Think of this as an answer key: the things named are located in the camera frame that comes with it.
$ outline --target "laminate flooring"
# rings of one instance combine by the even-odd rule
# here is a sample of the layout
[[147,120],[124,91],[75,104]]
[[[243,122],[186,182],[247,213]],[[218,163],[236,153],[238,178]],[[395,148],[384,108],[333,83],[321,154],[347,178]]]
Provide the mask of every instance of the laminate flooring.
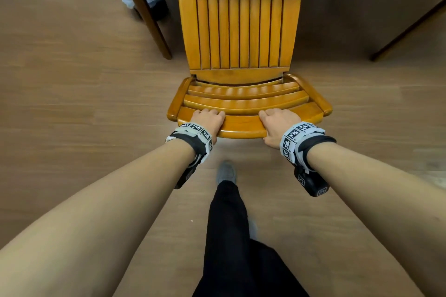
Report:
[[[165,117],[170,100],[189,71],[179,25],[161,24],[174,55],[164,60],[120,0],[0,2],[3,246],[70,195],[160,146],[175,127]],[[444,17],[373,64],[348,7],[346,0],[324,7],[302,0],[291,69],[333,104],[322,127],[347,148],[444,186]],[[309,197],[262,140],[220,139],[171,195],[116,296],[192,294],[224,159],[237,166],[259,240],[278,251],[311,296],[421,295],[332,190]]]

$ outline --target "black pants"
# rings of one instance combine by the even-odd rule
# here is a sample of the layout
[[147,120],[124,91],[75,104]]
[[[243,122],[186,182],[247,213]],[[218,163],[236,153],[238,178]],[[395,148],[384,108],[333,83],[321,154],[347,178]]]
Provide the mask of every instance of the black pants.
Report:
[[207,222],[203,277],[193,297],[308,296],[276,251],[249,238],[237,186],[218,185]]

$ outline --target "hand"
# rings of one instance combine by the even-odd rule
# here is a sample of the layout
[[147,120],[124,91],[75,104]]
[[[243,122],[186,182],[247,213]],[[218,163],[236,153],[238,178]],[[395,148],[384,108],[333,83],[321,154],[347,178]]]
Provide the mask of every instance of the hand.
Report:
[[225,117],[225,112],[219,113],[216,109],[212,109],[209,111],[209,109],[205,108],[202,111],[196,110],[193,113],[190,121],[203,126],[204,129],[212,135],[212,143],[216,144],[217,134],[223,124]]
[[283,134],[291,126],[302,122],[301,118],[288,109],[267,109],[259,112],[260,120],[266,128],[267,137],[263,138],[266,145],[279,149]]

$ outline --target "forearm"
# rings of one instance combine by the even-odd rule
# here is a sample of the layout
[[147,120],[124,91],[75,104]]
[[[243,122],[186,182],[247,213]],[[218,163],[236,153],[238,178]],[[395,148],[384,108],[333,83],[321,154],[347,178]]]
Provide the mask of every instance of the forearm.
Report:
[[446,294],[444,190],[334,143],[311,148],[308,161],[425,294]]
[[0,251],[0,295],[111,296],[194,156],[168,142],[35,221]]

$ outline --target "chair seat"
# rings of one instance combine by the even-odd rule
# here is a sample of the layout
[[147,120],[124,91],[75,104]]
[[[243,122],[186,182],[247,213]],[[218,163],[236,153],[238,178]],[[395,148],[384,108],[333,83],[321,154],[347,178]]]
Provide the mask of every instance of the chair seat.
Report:
[[225,111],[226,120],[218,136],[235,139],[266,136],[258,115],[260,110],[290,109],[303,121],[314,124],[332,111],[312,86],[293,74],[285,74],[281,80],[241,87],[206,84],[189,77],[180,85],[167,117],[181,125],[190,121],[195,110],[204,108]]

